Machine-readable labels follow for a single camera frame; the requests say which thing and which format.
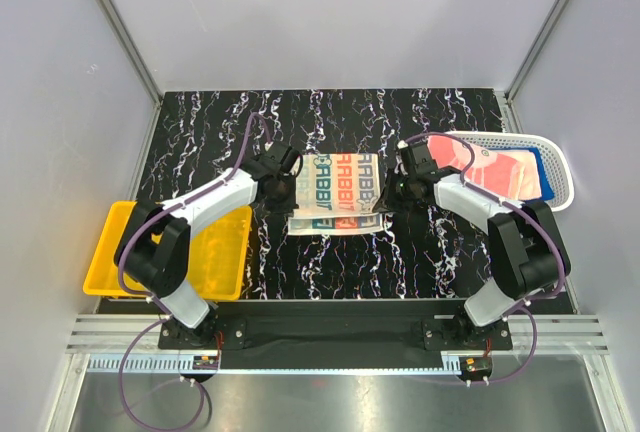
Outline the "pink patterned towel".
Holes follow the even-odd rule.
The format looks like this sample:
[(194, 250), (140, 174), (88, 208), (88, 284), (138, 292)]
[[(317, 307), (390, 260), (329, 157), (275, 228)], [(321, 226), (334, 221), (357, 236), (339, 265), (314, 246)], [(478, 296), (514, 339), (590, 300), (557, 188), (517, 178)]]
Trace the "pink patterned towel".
[[(427, 146), (439, 168), (451, 166), (460, 171), (469, 163), (469, 150), (460, 142), (444, 136), (431, 136)], [(475, 159), (465, 178), (496, 195), (518, 199), (523, 165), (514, 157), (517, 150), (494, 151), (471, 145)]]

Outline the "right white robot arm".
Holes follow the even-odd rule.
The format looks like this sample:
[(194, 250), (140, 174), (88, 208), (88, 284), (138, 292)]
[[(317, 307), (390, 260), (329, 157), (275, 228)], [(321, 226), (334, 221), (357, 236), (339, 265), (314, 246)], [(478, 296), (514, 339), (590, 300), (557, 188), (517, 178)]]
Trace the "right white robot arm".
[(450, 211), (488, 237), (491, 278), (463, 305), (454, 336), (476, 348), (490, 325), (531, 301), (552, 299), (564, 288), (571, 264), (550, 206), (542, 200), (503, 198), (466, 177), (475, 162), (471, 144), (449, 135), (468, 152), (461, 169), (440, 167), (428, 149), (428, 135), (398, 143), (402, 167), (386, 175), (373, 210), (400, 213), (432, 205)]

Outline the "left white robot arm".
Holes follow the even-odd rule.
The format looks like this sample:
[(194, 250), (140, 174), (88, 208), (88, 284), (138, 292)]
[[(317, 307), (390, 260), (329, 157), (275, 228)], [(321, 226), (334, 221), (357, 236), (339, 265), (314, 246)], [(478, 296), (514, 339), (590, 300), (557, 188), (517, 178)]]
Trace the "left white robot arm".
[(192, 240), (241, 207), (262, 203), (274, 213), (297, 208), (296, 179), (302, 154), (282, 142), (237, 163), (205, 185), (168, 202), (140, 200), (133, 206), (114, 253), (118, 281), (129, 277), (196, 348), (215, 338), (215, 313), (187, 279)]

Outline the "yellow plastic tray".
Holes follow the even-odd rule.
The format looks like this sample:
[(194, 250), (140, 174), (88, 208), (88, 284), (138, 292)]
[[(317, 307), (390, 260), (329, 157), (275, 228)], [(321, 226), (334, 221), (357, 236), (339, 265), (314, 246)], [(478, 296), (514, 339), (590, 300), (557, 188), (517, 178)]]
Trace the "yellow plastic tray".
[[(111, 206), (84, 280), (85, 294), (127, 299), (143, 296), (144, 287), (128, 276), (124, 283), (134, 292), (126, 292), (120, 287), (113, 261), (133, 208), (132, 201), (119, 201)], [(203, 299), (235, 301), (239, 298), (252, 215), (249, 206), (238, 208), (209, 225), (191, 241), (186, 278)]]

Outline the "blue folded towel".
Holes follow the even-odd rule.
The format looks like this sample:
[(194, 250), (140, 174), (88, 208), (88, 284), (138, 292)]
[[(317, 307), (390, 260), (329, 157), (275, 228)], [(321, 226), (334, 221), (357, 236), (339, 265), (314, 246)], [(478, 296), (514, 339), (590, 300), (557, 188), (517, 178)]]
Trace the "blue folded towel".
[(555, 194), (549, 182), (541, 152), (537, 148), (531, 148), (530, 151), (534, 154), (536, 160), (537, 174), (541, 190), (540, 199), (545, 201), (552, 200), (555, 198)]

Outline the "white perforated plastic basket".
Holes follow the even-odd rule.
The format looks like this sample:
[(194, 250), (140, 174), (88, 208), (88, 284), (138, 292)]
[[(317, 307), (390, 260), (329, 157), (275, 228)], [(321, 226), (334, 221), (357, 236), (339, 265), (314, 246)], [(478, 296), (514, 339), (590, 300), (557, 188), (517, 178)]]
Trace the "white perforated plastic basket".
[(553, 212), (567, 209), (575, 196), (574, 183), (562, 150), (551, 140), (538, 135), (482, 131), (451, 131), (466, 142), (491, 150), (536, 149), (540, 154), (553, 197), (547, 200)]

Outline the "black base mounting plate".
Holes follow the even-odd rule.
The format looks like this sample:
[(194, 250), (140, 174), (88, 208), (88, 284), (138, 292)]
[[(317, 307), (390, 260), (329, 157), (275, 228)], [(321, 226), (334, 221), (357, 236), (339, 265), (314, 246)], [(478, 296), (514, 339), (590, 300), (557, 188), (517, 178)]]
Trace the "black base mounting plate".
[(164, 350), (221, 353), (221, 368), (320, 373), (365, 369), (418, 372), (444, 352), (507, 352), (508, 325), (476, 329), (460, 299), (275, 300), (222, 303), (203, 337), (164, 325)]

